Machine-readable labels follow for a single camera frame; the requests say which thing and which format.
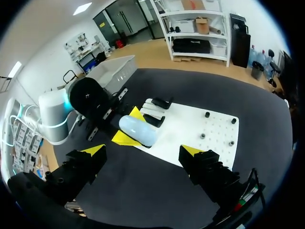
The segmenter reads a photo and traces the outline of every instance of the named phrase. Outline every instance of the white box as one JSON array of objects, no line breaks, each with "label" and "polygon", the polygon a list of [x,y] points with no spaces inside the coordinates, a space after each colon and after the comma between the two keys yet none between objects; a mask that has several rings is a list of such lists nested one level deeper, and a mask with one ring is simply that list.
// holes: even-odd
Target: white box
[{"label": "white box", "polygon": [[211,40],[211,49],[214,56],[226,56],[227,45],[224,41],[218,40]]},{"label": "white box", "polygon": [[195,32],[196,31],[196,24],[194,19],[185,19],[181,21],[176,21],[173,24],[173,29],[179,27],[180,32]]}]

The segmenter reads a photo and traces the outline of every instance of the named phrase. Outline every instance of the white shelving unit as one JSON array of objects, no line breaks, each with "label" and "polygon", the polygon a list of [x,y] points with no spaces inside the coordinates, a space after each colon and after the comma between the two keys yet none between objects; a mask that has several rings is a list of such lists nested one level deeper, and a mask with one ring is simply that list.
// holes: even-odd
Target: white shelving unit
[{"label": "white shelving unit", "polygon": [[[231,56],[231,29],[229,22],[229,14],[223,12],[221,0],[202,0],[205,10],[184,10],[181,0],[150,0],[166,38],[168,51],[171,59],[174,56],[193,56],[210,59],[217,59],[226,62],[226,66],[230,65]],[[209,25],[221,30],[221,34],[210,32],[209,34],[199,34],[197,32],[169,32],[169,27],[178,20],[195,19],[196,17],[208,18]],[[221,39],[226,44],[226,54],[224,56],[214,55],[210,53],[194,53],[194,52],[174,52],[172,49],[172,41],[175,38],[195,38],[211,41],[212,39]]]}]

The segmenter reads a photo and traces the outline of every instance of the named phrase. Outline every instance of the red object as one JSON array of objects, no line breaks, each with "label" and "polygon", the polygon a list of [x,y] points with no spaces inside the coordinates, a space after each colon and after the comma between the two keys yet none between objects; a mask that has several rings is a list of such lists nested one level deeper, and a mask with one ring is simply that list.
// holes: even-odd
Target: red object
[{"label": "red object", "polygon": [[123,43],[122,43],[121,40],[117,40],[117,41],[116,41],[116,45],[118,46],[119,49],[121,49],[121,48],[124,47],[124,45],[123,45]]},{"label": "red object", "polygon": [[238,211],[240,208],[242,207],[241,203],[238,203],[235,207],[234,207],[234,212]]}]

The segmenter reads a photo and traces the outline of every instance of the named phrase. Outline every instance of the white pegboard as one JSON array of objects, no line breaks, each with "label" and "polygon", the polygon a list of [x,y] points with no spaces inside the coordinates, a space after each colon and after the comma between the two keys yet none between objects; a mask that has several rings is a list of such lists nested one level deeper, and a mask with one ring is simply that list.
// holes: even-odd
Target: white pegboard
[{"label": "white pegboard", "polygon": [[[238,142],[237,117],[175,103],[160,112],[159,107],[153,109],[151,101],[147,99],[143,105],[150,109],[142,108],[140,112],[155,117],[159,112],[157,118],[165,116],[165,121],[160,128],[152,126],[157,131],[157,142],[149,149],[137,146],[138,149],[177,166],[182,166],[178,160],[180,145],[203,151],[211,149],[220,155],[219,161],[232,170]],[[205,117],[206,112],[210,113],[209,118]],[[205,134],[204,139],[200,138],[201,134]],[[231,141],[234,141],[233,146],[229,145]]]}]

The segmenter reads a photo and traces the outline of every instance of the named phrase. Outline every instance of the desk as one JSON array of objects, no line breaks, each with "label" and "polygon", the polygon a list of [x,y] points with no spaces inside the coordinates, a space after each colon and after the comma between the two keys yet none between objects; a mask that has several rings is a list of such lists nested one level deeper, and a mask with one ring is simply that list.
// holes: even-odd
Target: desk
[{"label": "desk", "polygon": [[[266,185],[268,202],[278,189],[292,158],[292,127],[286,103],[256,86],[228,77],[178,70],[138,69],[127,81],[125,101],[142,106],[146,98],[174,97],[175,103],[239,117],[239,136],[233,171],[245,182],[251,168]],[[69,118],[69,125],[75,116]],[[131,146],[119,146],[99,132],[85,140],[85,124],[68,141],[55,146],[59,165],[73,149],[106,144],[108,161],[77,196],[94,220],[134,227],[168,226],[197,229],[212,221],[218,205],[199,186],[193,186],[183,168]],[[261,202],[252,206],[256,216]]]}]

